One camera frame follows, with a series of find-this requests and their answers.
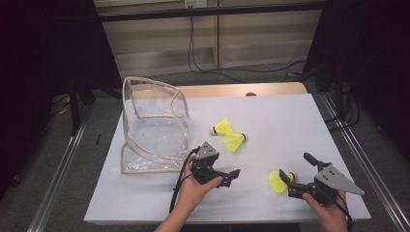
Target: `shuttlecock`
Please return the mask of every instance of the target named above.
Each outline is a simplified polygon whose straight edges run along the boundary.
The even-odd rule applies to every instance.
[[[246,139],[247,137],[243,133],[228,133],[223,138],[226,147],[231,152],[235,152]]]
[[[233,133],[233,129],[230,125],[228,118],[223,118],[222,121],[218,122],[216,126],[211,128],[211,134],[228,134]]]
[[[296,174],[293,172],[285,172],[285,174],[289,177],[290,182],[293,182],[296,179]],[[271,183],[272,189],[279,193],[284,192],[287,188],[287,184],[279,176],[278,170],[269,173],[269,182]]]

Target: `finger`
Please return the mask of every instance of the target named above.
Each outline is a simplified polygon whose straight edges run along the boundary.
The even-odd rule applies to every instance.
[[[339,205],[341,205],[343,208],[345,208],[344,202],[346,202],[346,192],[340,190],[340,191],[338,192],[338,195],[339,195],[339,197],[337,197],[336,202],[337,202]]]
[[[211,181],[209,181],[208,183],[204,184],[203,187],[208,192],[208,191],[216,188],[217,186],[219,186],[220,183],[222,183],[222,181],[223,181],[223,178],[221,176],[218,176],[218,177],[212,179]]]
[[[322,205],[320,205],[320,203],[317,202],[316,199],[313,198],[313,196],[311,196],[309,193],[304,193],[302,197],[311,207],[311,209],[313,209],[314,212],[316,212],[316,214],[318,214],[320,217],[324,216],[326,210],[323,209]]]
[[[195,160],[195,157],[190,157],[187,161],[187,165],[185,166],[184,169],[184,177],[190,175],[192,172],[190,171],[190,164]]]

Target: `black wire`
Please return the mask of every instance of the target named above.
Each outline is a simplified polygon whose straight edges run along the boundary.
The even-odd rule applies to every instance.
[[[183,183],[188,177],[190,177],[190,176],[193,176],[193,173],[191,173],[190,175],[184,177],[184,179],[181,180],[181,185],[182,185],[182,183]]]
[[[191,55],[191,54],[192,54],[192,61],[193,61],[194,65],[196,66],[196,68],[199,69],[199,71],[193,70],[192,67],[190,66],[190,55]],[[220,73],[220,72],[215,72],[216,70],[208,70],[208,71],[201,70],[201,69],[196,65],[196,62],[195,62],[195,53],[194,53],[194,50],[193,50],[193,17],[190,18],[190,49],[189,49],[189,51],[188,51],[188,66],[190,67],[190,71],[193,72],[193,73],[197,73],[197,74],[214,73],[214,74],[223,75],[223,76],[225,76],[225,77],[228,77],[229,79],[232,79],[232,80],[234,80],[234,81],[238,81],[238,82],[240,82],[240,83],[245,83],[244,81],[239,80],[239,79],[236,79],[236,78],[234,78],[234,77],[232,77],[232,76],[229,76],[229,75],[227,75],[227,74],[223,74],[223,73]]]
[[[195,71],[192,69],[192,67],[190,66],[190,57],[192,56],[192,61],[193,64],[196,66],[196,68],[198,69],[198,71]],[[241,68],[220,68],[220,69],[210,69],[210,70],[202,70],[201,68],[198,67],[198,65],[196,64],[195,61],[195,53],[194,53],[194,48],[193,48],[193,17],[190,18],[190,49],[188,51],[188,66],[190,67],[190,71],[193,73],[215,73],[215,74],[219,74],[219,75],[223,75],[225,77],[228,77],[232,80],[241,82],[241,83],[245,83],[244,81],[240,80],[240,79],[236,79],[232,76],[229,76],[227,74],[223,74],[217,71],[243,71],[243,72],[252,72],[252,73],[274,73],[274,72],[279,72],[282,70],[286,70],[286,76],[285,78],[281,81],[283,82],[286,78],[287,78],[287,71],[289,70],[289,68],[291,68],[292,66],[305,62],[305,59],[301,59],[301,60],[297,60],[295,62],[293,62],[290,65],[287,65],[285,67],[276,69],[276,70],[267,70],[267,71],[255,71],[255,70],[248,70],[248,69],[241,69]]]
[[[181,178],[182,178],[182,176],[183,176],[183,174],[184,174],[184,170],[185,170],[185,167],[187,166],[188,160],[190,159],[190,156],[192,156],[193,153],[198,153],[199,148],[200,148],[200,147],[197,147],[197,148],[193,149],[192,151],[190,151],[190,153],[187,155],[187,157],[186,157],[185,160],[184,160],[184,164],[182,165],[182,168],[181,168],[181,171],[180,171],[180,175],[179,175],[179,177],[178,177],[178,181],[177,181],[177,184],[176,184],[175,189],[174,189],[174,193],[172,194],[171,204],[170,204],[170,206],[169,206],[169,213],[171,213],[172,210],[174,210],[175,202],[176,202],[177,196],[178,196],[178,192],[179,192],[179,190],[180,190],[180,188],[181,188],[182,182],[185,180],[185,178],[184,178],[184,180],[181,180]]]
[[[341,197],[341,195],[338,193],[337,196],[340,198],[340,200],[343,202],[344,204],[344,209],[346,209],[347,213],[349,213],[349,209],[347,208],[347,203],[346,201],[343,199],[343,197]]]

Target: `white table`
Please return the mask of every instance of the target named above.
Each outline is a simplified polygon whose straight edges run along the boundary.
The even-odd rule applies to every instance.
[[[188,223],[317,219],[305,201],[289,198],[287,192],[276,193],[268,179],[270,171],[281,168],[296,172],[299,183],[312,182],[317,168],[304,160],[304,152],[332,162],[352,180],[311,95],[188,98],[188,105],[192,148],[208,141],[220,152],[215,169],[241,169],[230,188],[214,189],[206,195]],[[223,117],[229,118],[234,131],[248,138],[234,154],[225,148],[223,137],[209,133]],[[160,223],[168,214],[178,173],[121,174],[123,142],[120,118],[84,220],[96,224]],[[347,201],[352,218],[370,218],[361,196],[348,193]]]

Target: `person's hand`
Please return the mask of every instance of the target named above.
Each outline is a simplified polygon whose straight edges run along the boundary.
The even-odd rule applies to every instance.
[[[217,187],[223,180],[221,176],[214,178],[206,184],[199,184],[195,178],[191,175],[190,163],[194,160],[191,157],[187,166],[184,169],[184,177],[187,177],[180,188],[177,203],[171,214],[161,223],[161,225],[155,230],[156,232],[178,232],[190,216],[190,213],[196,206],[201,203],[205,194],[208,191]]]
[[[339,195],[346,199],[346,192],[340,191]],[[325,232],[346,232],[347,231],[347,221],[346,214],[342,212],[336,205],[321,205],[317,202],[313,196],[309,193],[304,193],[303,197],[305,201],[309,204],[311,209],[313,209],[316,214],[319,215],[320,225],[322,230]],[[343,201],[338,196],[336,202],[341,206],[345,207]]]
[[[201,203],[208,191],[216,188],[223,180],[223,178],[219,176],[206,184],[199,184],[195,180],[195,178],[193,178],[192,172],[190,171],[190,164],[194,159],[195,157],[190,157],[187,166],[184,169],[183,180],[185,177],[187,178],[181,185],[178,201],[175,206],[183,206],[184,208],[190,209],[191,211],[193,211],[193,209],[195,209],[195,207],[198,206],[199,203]]]

